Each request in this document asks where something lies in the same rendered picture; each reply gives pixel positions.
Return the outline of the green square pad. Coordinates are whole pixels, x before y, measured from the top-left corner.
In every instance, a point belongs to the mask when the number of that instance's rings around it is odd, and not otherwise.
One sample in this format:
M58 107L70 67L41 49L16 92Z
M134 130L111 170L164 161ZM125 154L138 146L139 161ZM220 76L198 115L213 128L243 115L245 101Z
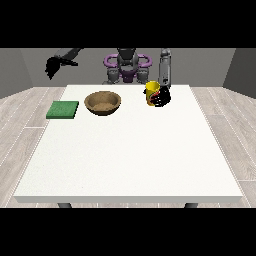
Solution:
M75 117L78 101L54 101L47 114L47 119L73 119Z

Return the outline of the yellow cup with melon print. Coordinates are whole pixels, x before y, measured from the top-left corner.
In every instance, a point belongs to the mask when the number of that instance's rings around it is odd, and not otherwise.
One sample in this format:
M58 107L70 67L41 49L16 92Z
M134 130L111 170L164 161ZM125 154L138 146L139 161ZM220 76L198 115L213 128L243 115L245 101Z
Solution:
M160 84L157 81L149 81L146 83L146 101L149 106L153 106L151 97L159 94Z

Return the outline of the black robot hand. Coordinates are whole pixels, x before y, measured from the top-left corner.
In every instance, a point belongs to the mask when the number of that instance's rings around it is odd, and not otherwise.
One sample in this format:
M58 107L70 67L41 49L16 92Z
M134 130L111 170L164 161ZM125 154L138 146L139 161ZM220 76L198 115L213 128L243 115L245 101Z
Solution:
M67 60L58 57L50 57L46 62L45 72L49 79L52 79L61 66L70 65L77 66L77 63L72 60Z
M159 90L147 98L147 101L154 107L164 107L171 101L169 88L167 86L159 87Z

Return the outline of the brown wooden bowl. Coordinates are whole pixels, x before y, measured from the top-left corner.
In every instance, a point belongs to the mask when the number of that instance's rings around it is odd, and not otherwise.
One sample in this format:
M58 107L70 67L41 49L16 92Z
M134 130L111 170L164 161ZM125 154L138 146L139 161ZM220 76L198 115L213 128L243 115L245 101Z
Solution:
M85 107L98 116L113 114L121 105L121 97L111 91L98 91L89 94L84 100Z

